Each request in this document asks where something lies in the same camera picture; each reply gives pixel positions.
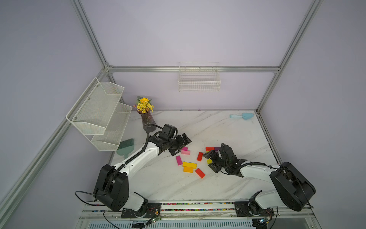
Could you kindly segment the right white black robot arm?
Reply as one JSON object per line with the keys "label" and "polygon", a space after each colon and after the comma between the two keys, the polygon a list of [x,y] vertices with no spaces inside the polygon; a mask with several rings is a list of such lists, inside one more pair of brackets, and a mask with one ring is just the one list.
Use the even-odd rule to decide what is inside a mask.
{"label": "right white black robot arm", "polygon": [[211,160],[209,167],[215,172],[229,176],[249,177],[271,183],[274,189],[259,190],[248,201],[245,214],[259,216],[273,207],[288,207],[300,212],[315,195],[315,187],[289,162],[280,165],[267,165],[238,159],[231,149],[211,150],[203,154]]}

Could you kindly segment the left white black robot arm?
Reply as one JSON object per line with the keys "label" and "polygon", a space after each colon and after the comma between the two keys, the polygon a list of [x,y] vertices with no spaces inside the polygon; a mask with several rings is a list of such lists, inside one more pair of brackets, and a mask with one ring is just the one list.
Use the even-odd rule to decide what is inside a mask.
{"label": "left white black robot arm", "polygon": [[87,203],[79,197],[79,194],[90,195],[101,202],[100,207],[107,207],[113,212],[129,210],[136,212],[140,217],[146,214],[148,199],[130,191],[130,180],[148,162],[157,158],[163,152],[168,151],[172,156],[175,156],[192,142],[187,134],[178,134],[177,128],[172,125],[165,124],[160,127],[155,124],[148,124],[147,126],[156,127],[160,130],[153,135],[146,130],[144,145],[122,162],[113,166],[109,164],[103,166],[93,192],[75,191],[74,194],[77,199],[86,205],[97,207],[97,204]]}

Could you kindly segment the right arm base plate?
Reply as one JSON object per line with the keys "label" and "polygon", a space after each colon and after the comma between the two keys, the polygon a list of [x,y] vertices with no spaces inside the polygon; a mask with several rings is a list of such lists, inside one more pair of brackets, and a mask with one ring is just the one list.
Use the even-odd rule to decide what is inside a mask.
{"label": "right arm base plate", "polygon": [[258,204],[250,201],[236,201],[234,209],[238,217],[273,217],[275,215],[271,208],[262,209]]}

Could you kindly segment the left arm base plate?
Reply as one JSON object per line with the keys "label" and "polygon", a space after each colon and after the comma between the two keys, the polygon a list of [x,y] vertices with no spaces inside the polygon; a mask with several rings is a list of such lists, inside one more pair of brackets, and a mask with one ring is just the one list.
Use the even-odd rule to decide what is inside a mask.
{"label": "left arm base plate", "polygon": [[157,216],[161,212],[161,203],[147,202],[142,205],[138,211],[132,209],[123,209],[121,213],[122,219],[144,219]]}

